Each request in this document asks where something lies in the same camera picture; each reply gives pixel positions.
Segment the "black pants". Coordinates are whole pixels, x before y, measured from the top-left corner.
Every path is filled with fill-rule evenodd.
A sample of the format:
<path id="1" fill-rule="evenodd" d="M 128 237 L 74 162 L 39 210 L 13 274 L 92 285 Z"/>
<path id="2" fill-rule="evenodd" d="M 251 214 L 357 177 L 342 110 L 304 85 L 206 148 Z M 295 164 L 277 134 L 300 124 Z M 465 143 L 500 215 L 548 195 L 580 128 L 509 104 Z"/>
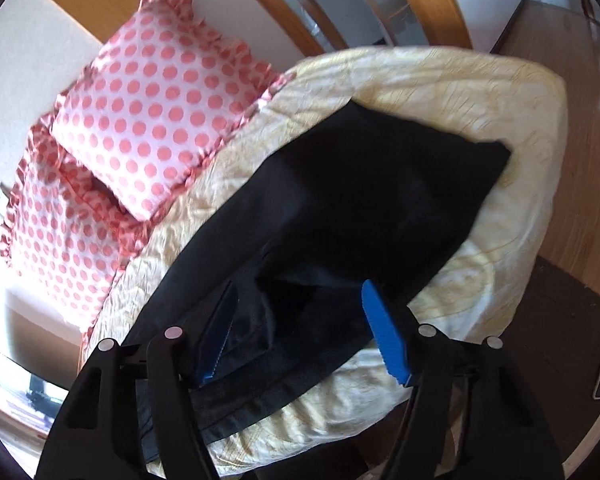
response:
<path id="1" fill-rule="evenodd" d="M 365 281 L 402 316 L 467 240 L 509 157 L 501 142 L 348 103 L 268 156 L 204 222 L 125 340 L 205 326 L 233 282 L 230 336 L 190 398 L 204 442 L 236 434 L 370 342 Z"/>

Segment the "cream patterned bed quilt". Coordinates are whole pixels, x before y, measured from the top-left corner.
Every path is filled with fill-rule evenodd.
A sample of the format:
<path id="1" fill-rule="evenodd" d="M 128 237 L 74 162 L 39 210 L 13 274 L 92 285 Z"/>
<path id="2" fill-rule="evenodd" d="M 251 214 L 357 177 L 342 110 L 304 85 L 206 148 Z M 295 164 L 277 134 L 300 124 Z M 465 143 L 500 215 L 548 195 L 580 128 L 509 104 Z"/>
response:
<path id="1" fill-rule="evenodd" d="M 361 306 L 372 280 L 454 339 L 512 322 L 552 214 L 566 90 L 541 65 L 357 48 L 294 66 L 118 279 L 85 345 L 146 344 L 240 304 L 192 400 L 223 476 L 356 436 L 410 396 Z"/>

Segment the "pink polka dot pillow left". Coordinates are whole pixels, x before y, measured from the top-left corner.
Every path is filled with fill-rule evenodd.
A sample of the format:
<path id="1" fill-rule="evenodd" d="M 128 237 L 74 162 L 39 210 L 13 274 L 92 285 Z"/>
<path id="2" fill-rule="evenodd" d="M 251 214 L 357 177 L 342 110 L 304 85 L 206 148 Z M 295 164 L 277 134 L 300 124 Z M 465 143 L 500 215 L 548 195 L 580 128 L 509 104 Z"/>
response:
<path id="1" fill-rule="evenodd" d="M 52 311 L 80 330 L 82 346 L 112 285 L 149 238 L 145 223 L 122 211 L 45 122 L 30 128 L 4 228 L 1 255 L 42 284 Z"/>

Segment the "pink polka dot pillow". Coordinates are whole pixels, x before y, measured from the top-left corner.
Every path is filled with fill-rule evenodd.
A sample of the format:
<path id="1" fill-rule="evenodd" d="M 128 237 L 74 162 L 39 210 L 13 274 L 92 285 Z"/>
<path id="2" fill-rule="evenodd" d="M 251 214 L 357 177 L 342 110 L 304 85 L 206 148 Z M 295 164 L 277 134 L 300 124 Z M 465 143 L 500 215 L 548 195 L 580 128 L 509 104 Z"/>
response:
<path id="1" fill-rule="evenodd" d="M 278 80 L 193 0 L 140 0 L 62 99 L 52 135 L 147 221 Z"/>
<path id="2" fill-rule="evenodd" d="M 149 238 L 145 223 L 122 211 L 45 122 L 30 128 L 4 228 L 1 255 L 42 284 L 52 311 L 80 330 L 82 346 L 112 285 Z"/>

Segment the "pink polka dot pillow right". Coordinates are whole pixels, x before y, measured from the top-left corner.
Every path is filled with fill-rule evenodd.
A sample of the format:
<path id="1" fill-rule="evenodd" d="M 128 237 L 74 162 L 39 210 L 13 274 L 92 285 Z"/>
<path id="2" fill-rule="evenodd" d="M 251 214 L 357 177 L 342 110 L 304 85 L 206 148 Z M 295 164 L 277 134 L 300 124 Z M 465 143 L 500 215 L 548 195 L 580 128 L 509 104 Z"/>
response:
<path id="1" fill-rule="evenodd" d="M 62 99 L 52 135 L 147 221 L 278 80 L 193 0 L 140 0 Z"/>

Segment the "wooden headboard frame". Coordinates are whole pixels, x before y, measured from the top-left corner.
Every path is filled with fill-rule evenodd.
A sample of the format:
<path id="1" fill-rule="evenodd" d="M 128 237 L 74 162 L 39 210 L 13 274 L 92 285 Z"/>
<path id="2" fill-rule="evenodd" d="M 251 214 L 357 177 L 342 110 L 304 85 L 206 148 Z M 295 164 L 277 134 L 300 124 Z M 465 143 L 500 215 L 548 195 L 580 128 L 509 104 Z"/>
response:
<path id="1" fill-rule="evenodd" d="M 256 0 L 305 56 L 351 47 L 320 0 Z M 381 42 L 400 44 L 396 25 L 417 25 L 430 46 L 470 49 L 472 41 L 457 0 L 361 0 Z"/>

